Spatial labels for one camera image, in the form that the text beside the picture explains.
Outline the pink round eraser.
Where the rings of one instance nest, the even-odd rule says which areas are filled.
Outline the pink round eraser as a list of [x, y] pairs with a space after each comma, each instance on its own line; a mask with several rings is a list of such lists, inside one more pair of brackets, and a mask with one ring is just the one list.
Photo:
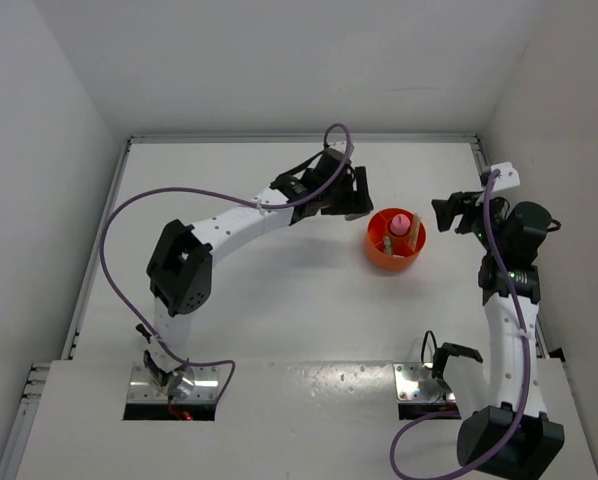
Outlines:
[[406, 214], [395, 215], [390, 222], [389, 230], [393, 236], [406, 236], [411, 227], [411, 220]]

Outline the small tan eraser block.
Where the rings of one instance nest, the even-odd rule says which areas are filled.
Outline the small tan eraser block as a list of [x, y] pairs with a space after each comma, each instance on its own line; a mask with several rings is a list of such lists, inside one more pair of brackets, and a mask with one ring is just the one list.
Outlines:
[[384, 254], [388, 255], [388, 256], [392, 256], [393, 255], [393, 248], [392, 248], [392, 242], [391, 242], [391, 238], [389, 236], [385, 236], [383, 239], [383, 245], [384, 245]]

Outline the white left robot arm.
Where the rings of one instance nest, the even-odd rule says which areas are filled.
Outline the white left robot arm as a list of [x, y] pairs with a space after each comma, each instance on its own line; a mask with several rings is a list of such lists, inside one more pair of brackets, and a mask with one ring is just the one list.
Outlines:
[[165, 225], [147, 267], [154, 296], [157, 333], [144, 353], [156, 388], [181, 396], [191, 376], [174, 359], [187, 342], [195, 312], [209, 299], [213, 269], [235, 250], [266, 233], [322, 215], [363, 217], [374, 208], [367, 171], [352, 166], [328, 147], [312, 159], [278, 175], [246, 206], [186, 225]]

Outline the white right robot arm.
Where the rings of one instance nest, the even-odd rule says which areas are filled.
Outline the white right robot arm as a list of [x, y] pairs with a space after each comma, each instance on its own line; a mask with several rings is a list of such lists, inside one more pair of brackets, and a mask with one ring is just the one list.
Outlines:
[[445, 342], [432, 375], [454, 392], [462, 417], [457, 458], [461, 466], [483, 458], [479, 471], [503, 479], [538, 479], [565, 443], [562, 425], [551, 421], [537, 368], [536, 325], [541, 300], [534, 264], [547, 235], [561, 228], [541, 205], [488, 204], [478, 192], [456, 192], [432, 202], [437, 228], [459, 225], [485, 249], [478, 273], [490, 334], [490, 373], [474, 348]]

